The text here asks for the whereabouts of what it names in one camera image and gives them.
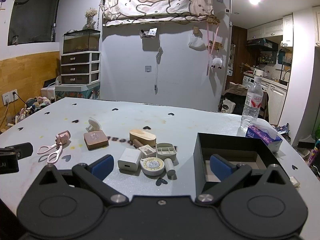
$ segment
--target spray can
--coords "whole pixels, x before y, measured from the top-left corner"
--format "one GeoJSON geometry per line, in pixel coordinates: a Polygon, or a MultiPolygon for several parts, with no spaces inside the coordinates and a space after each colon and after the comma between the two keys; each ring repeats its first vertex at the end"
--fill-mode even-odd
{"type": "Polygon", "coordinates": [[[310,156],[307,161],[307,165],[310,167],[317,157],[319,153],[319,148],[320,148],[320,139],[317,140],[315,147],[313,148],[312,152],[310,153],[310,156]]]}

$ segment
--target tissue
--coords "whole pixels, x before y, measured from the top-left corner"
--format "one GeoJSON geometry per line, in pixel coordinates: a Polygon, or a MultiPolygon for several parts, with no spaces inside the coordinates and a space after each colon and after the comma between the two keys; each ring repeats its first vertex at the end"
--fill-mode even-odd
{"type": "Polygon", "coordinates": [[[273,127],[268,127],[262,124],[253,123],[248,127],[246,137],[260,138],[269,150],[273,153],[277,152],[282,143],[282,139],[278,136],[277,131],[273,127]]]}

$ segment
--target white charger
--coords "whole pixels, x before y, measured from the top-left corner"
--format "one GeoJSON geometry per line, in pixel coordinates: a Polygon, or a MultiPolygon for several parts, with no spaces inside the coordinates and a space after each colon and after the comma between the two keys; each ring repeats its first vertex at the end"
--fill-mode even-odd
{"type": "Polygon", "coordinates": [[[118,160],[118,167],[122,170],[137,171],[140,159],[140,150],[126,148],[118,160]]]}

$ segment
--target white plush toy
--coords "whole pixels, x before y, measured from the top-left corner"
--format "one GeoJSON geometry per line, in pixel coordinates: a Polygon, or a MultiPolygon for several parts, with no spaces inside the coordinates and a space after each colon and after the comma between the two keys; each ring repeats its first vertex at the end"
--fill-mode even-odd
{"type": "Polygon", "coordinates": [[[219,57],[216,57],[212,60],[211,69],[222,69],[222,59],[219,57]]]}

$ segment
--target water bottle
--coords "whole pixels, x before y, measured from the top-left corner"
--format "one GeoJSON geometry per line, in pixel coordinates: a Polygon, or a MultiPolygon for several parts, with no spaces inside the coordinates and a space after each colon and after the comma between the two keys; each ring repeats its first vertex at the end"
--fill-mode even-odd
{"type": "Polygon", "coordinates": [[[241,129],[247,131],[248,126],[256,121],[259,115],[260,106],[263,98],[263,90],[261,87],[261,77],[255,77],[254,83],[248,89],[247,97],[241,117],[241,129]]]}

